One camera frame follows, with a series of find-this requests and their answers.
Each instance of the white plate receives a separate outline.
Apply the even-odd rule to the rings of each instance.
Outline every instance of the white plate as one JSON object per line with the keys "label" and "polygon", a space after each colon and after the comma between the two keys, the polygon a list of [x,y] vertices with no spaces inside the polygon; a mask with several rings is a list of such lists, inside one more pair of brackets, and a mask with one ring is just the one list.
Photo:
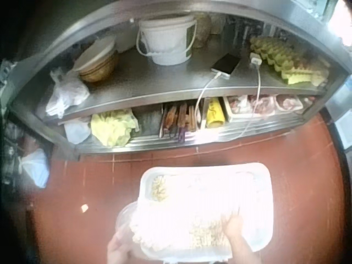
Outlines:
{"label": "white plate", "polygon": [[100,40],[96,40],[92,46],[86,49],[81,56],[76,60],[73,70],[82,71],[96,63],[101,58],[110,54],[115,46],[115,37],[107,36]]}

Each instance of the floor tile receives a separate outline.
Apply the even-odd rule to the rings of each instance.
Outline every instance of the floor tile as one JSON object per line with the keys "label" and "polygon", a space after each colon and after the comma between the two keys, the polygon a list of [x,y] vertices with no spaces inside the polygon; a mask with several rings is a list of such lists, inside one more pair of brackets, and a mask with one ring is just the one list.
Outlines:
{"label": "floor tile", "polygon": [[175,148],[170,150],[158,150],[152,151],[153,159],[165,159],[165,158],[174,158],[182,156],[190,156],[196,153],[195,147],[183,147]]}
{"label": "floor tile", "polygon": [[[106,263],[119,212],[139,195],[152,167],[263,163],[270,172],[273,237],[263,263],[339,263],[345,232],[344,183],[321,117],[289,133],[175,150],[51,161],[47,188],[31,193],[43,263]],[[81,206],[88,210],[82,212]],[[132,259],[131,263],[152,263]]]}

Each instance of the stainless steel counter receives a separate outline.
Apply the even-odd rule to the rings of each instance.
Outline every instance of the stainless steel counter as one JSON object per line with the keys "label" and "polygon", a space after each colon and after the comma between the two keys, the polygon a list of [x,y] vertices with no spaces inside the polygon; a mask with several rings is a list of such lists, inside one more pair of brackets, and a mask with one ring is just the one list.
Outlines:
{"label": "stainless steel counter", "polygon": [[[95,113],[151,105],[154,103],[198,98],[204,85],[214,73],[212,65],[226,54],[219,37],[213,37],[202,49],[193,49],[192,57],[175,66],[160,66],[132,49],[120,55],[119,64],[110,79],[92,84],[92,94],[79,106],[70,107],[64,117],[46,116],[49,96],[43,98],[37,115],[44,122],[58,122]],[[205,91],[204,97],[256,94],[257,71],[250,67],[248,54],[244,54],[229,80],[218,78]],[[262,94],[323,95],[324,88],[310,83],[287,85],[266,63],[261,68]]]}
{"label": "stainless steel counter", "polygon": [[[139,115],[139,122],[145,117]],[[114,152],[132,152],[145,150],[170,149],[175,147],[194,146],[211,142],[225,142],[237,139],[248,124],[249,119],[240,119],[234,123],[226,123],[217,129],[204,129],[191,133],[186,132],[185,142],[179,143],[176,139],[172,139],[166,134],[163,138],[159,138],[157,134],[149,136],[132,137],[128,144],[124,147],[105,147],[93,135],[88,137],[81,144],[77,145],[78,153],[114,153]],[[248,130],[241,138],[246,136],[269,133],[280,129],[294,128],[304,124],[301,115],[294,113],[274,115],[265,119],[258,119],[251,123]]]}

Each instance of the white plastic bag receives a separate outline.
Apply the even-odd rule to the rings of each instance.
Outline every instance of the white plastic bag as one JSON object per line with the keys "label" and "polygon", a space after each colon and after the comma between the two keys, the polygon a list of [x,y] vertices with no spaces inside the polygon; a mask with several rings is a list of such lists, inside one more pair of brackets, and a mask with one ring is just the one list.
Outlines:
{"label": "white plastic bag", "polygon": [[35,152],[22,158],[22,169],[34,181],[39,188],[45,188],[49,178],[49,165],[44,150],[38,148]]}
{"label": "white plastic bag", "polygon": [[91,134],[91,129],[89,127],[90,123],[89,118],[78,118],[72,119],[67,122],[64,122],[66,137],[69,142],[72,144],[80,144]]}
{"label": "white plastic bag", "polygon": [[88,88],[79,79],[77,72],[71,70],[64,74],[61,68],[58,68],[51,71],[50,76],[55,86],[53,95],[46,106],[49,116],[57,114],[58,118],[62,118],[68,107],[81,104],[89,96]]}

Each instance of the container lid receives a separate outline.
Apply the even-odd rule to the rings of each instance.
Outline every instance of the container lid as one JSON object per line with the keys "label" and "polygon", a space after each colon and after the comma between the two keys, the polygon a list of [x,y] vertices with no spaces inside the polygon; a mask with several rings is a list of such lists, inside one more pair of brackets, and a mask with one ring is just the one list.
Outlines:
{"label": "container lid", "polygon": [[80,71],[83,70],[105,55],[109,54],[110,51],[114,49],[115,37],[107,36],[100,40],[96,40],[92,46],[85,50],[81,56],[76,60],[73,70]]}
{"label": "container lid", "polygon": [[157,16],[152,19],[141,20],[139,26],[141,28],[157,28],[159,26],[172,26],[188,23],[194,20],[193,15],[172,14]]}

